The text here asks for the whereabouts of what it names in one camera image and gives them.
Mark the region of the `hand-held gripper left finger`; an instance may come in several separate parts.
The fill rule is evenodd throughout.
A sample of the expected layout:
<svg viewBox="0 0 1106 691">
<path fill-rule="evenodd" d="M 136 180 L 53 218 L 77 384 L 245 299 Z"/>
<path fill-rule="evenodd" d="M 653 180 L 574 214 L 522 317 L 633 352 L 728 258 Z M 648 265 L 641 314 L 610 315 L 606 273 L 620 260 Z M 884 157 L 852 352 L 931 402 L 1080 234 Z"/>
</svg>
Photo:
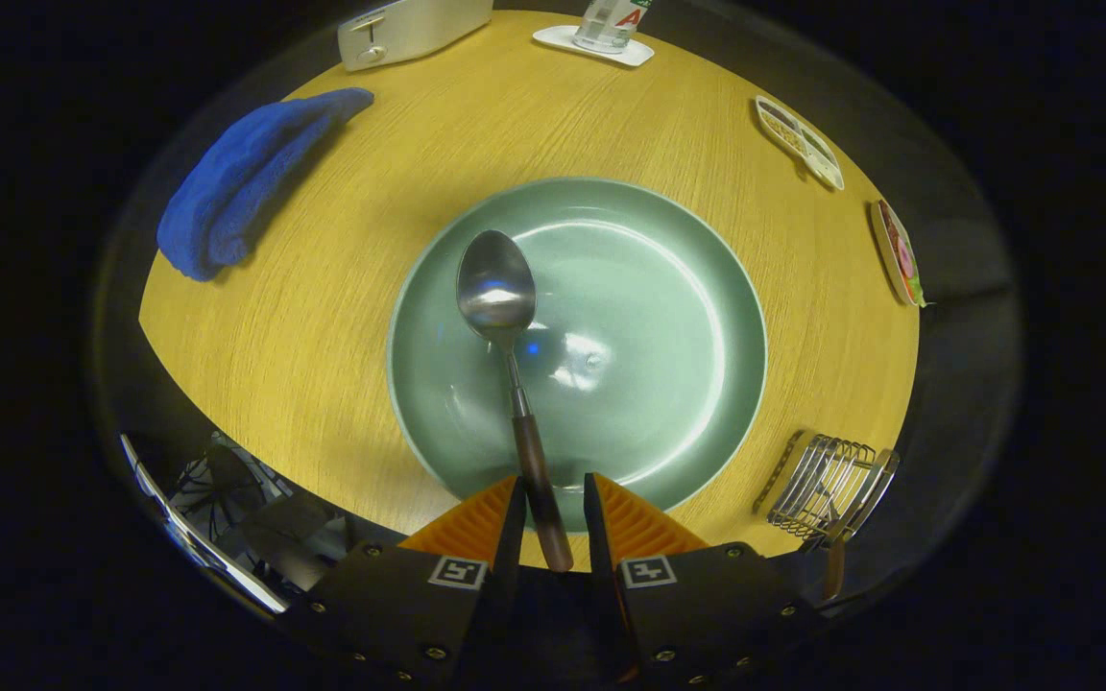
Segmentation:
<svg viewBox="0 0 1106 691">
<path fill-rule="evenodd" d="M 507 635 L 525 520 L 507 477 L 396 545 L 359 543 L 276 625 L 372 688 L 465 688 Z"/>
</svg>

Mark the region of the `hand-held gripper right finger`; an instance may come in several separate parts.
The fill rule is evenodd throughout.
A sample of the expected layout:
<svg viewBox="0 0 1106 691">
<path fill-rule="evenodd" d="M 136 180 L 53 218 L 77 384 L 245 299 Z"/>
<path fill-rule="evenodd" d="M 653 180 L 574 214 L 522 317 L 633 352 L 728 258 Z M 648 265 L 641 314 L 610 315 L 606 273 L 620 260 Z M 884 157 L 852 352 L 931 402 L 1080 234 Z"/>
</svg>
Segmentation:
<svg viewBox="0 0 1106 691">
<path fill-rule="evenodd" d="M 593 616 L 611 679 L 733 685 L 793 652 L 827 617 L 742 541 L 706 542 L 609 477 L 584 480 Z"/>
</svg>

